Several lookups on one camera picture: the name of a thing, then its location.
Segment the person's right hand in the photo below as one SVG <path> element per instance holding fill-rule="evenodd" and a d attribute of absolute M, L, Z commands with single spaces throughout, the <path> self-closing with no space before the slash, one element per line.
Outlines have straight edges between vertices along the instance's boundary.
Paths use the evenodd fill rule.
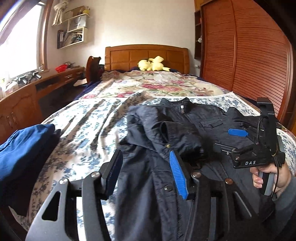
<path fill-rule="evenodd" d="M 259 176 L 259 172 L 274 173 L 275 174 L 274 186 L 276 187 L 275 194 L 277 195 L 277 197 L 281 196 L 281 194 L 289 185 L 292 178 L 292 174 L 286 163 L 284 163 L 282 167 L 279 169 L 277 169 L 277 167 L 274 164 L 269 164 L 269 165 L 259 166 L 259 167 L 251 167 L 250 172 L 252 173 L 253 185 L 257 189 L 262 188 L 262 185 L 264 184 L 263 179 Z"/>

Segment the grey sleeved right forearm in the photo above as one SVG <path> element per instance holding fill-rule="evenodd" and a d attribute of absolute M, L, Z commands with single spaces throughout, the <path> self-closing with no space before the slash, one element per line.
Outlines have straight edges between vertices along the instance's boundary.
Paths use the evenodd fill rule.
<path fill-rule="evenodd" d="M 272 240 L 295 240 L 295 176 L 274 204 L 274 217 L 270 221 Z"/>

